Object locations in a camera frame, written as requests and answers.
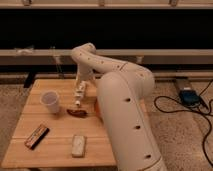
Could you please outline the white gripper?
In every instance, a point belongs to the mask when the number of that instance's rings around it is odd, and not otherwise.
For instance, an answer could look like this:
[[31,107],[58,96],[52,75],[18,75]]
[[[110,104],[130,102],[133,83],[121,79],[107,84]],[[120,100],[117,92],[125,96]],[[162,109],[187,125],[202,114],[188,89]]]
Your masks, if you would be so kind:
[[[95,81],[94,73],[91,69],[85,70],[85,69],[79,69],[77,71],[77,77],[76,77],[76,87],[75,87],[75,93],[79,93],[79,84],[83,81],[90,81],[93,83]],[[87,95],[88,90],[88,83],[84,83],[84,97]]]

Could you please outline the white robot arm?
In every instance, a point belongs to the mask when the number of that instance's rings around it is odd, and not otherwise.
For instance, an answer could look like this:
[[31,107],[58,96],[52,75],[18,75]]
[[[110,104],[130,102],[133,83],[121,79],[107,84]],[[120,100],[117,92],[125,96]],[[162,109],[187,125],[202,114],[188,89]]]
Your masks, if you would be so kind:
[[132,62],[99,56],[91,43],[71,50],[77,81],[97,86],[97,101],[119,171],[167,171],[141,100],[155,87],[152,72]]

